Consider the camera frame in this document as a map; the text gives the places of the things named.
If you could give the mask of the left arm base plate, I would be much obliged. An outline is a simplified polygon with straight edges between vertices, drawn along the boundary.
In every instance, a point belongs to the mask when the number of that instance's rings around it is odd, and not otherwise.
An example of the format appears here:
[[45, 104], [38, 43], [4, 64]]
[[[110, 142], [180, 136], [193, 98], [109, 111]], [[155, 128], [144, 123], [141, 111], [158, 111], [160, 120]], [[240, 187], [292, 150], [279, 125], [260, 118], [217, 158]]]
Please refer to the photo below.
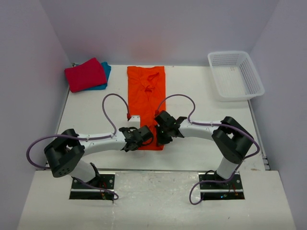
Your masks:
[[115, 174], [103, 173], [99, 179], [94, 179], [86, 185], [73, 178], [70, 190], [70, 200], [101, 200], [114, 201], [117, 196], [114, 192]]

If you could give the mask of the orange t shirt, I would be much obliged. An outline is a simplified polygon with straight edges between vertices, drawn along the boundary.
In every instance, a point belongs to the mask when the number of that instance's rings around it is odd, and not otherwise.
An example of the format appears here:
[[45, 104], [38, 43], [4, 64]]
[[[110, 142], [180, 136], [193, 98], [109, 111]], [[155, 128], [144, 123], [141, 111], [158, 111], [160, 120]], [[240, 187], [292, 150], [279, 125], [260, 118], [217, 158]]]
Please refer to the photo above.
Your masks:
[[128, 105], [131, 115], [138, 115], [141, 126], [148, 126], [154, 135], [154, 140], [140, 150], [161, 151], [164, 146], [157, 146], [155, 112], [166, 98], [166, 80], [164, 66], [143, 68], [127, 67], [128, 76]]

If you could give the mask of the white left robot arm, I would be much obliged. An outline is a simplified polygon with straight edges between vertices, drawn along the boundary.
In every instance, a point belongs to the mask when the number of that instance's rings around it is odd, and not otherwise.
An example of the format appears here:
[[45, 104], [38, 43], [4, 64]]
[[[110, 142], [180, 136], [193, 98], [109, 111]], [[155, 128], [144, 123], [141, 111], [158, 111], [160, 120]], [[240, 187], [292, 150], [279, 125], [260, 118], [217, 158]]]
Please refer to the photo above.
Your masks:
[[92, 163], [83, 161], [83, 156], [109, 150], [135, 151], [153, 139], [148, 126], [122, 127], [114, 135], [79, 135], [74, 129], [67, 129], [45, 147], [44, 154], [53, 177], [69, 175], [82, 180], [87, 187], [95, 188], [100, 182], [98, 170]]

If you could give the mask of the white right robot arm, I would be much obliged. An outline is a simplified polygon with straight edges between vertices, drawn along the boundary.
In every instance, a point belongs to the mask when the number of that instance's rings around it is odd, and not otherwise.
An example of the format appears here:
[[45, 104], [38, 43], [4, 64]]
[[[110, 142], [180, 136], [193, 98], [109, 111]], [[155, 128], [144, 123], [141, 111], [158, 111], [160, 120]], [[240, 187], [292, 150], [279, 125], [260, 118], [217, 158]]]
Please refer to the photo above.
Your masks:
[[168, 144], [173, 138], [201, 138], [216, 144], [223, 155], [214, 176], [214, 183], [219, 188], [231, 183], [231, 176], [255, 143], [254, 138], [229, 116], [219, 123], [202, 123], [189, 121], [184, 116], [175, 119], [167, 111], [161, 111], [154, 119], [157, 123], [157, 145]]

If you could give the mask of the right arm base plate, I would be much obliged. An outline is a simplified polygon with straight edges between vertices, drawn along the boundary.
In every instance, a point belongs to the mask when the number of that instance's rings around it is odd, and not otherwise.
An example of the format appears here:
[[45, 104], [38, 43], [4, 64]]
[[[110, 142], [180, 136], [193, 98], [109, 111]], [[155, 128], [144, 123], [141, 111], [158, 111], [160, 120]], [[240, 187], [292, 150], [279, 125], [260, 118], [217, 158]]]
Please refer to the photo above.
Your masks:
[[241, 177], [238, 172], [227, 183], [206, 182], [200, 184], [200, 190], [203, 201], [245, 199]]

